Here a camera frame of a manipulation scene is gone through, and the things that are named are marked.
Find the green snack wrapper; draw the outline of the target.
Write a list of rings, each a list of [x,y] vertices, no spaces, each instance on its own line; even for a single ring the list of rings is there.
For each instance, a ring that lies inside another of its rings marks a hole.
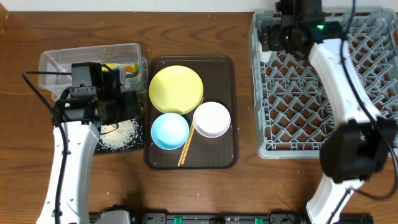
[[[139,64],[137,62],[133,63],[107,63],[106,64],[111,69],[122,69],[125,72],[134,74],[139,71]]]

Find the rice food waste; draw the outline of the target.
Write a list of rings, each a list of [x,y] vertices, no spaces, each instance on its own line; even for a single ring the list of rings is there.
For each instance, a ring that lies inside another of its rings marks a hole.
[[[116,152],[127,149],[128,145],[140,140],[140,124],[137,119],[130,119],[101,127],[99,145],[102,149]]]

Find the light blue bowl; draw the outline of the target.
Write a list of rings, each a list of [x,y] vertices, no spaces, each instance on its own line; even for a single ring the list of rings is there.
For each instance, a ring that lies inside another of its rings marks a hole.
[[[150,135],[156,146],[170,151],[183,146],[189,132],[188,122],[182,115],[166,113],[152,123]]]

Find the pink bowl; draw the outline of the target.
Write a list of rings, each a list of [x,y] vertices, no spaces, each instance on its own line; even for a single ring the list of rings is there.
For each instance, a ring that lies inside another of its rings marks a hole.
[[[231,124],[231,115],[221,103],[209,101],[200,105],[193,114],[195,130],[206,138],[224,135]]]

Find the pale green cup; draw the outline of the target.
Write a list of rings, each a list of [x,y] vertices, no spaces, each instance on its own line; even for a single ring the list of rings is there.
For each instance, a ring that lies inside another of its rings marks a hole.
[[[269,63],[269,60],[272,56],[272,50],[267,44],[263,44],[262,42],[258,43],[257,52],[259,54],[259,60],[261,62]]]

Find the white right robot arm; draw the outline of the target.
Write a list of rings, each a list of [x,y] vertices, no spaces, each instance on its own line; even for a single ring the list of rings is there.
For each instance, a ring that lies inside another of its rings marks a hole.
[[[320,148],[323,176],[297,223],[338,223],[344,206],[373,174],[395,158],[397,123],[383,118],[364,89],[349,54],[349,25],[328,22],[319,0],[280,0],[280,24],[264,26],[260,52],[284,50],[308,60],[318,73],[335,129]]]

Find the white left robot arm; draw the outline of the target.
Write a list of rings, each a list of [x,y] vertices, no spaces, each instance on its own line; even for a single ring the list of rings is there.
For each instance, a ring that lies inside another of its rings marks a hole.
[[[49,107],[54,155],[38,223],[90,222],[90,175],[101,129],[143,114],[140,99],[125,89],[123,74],[100,63],[72,66],[72,85]]]

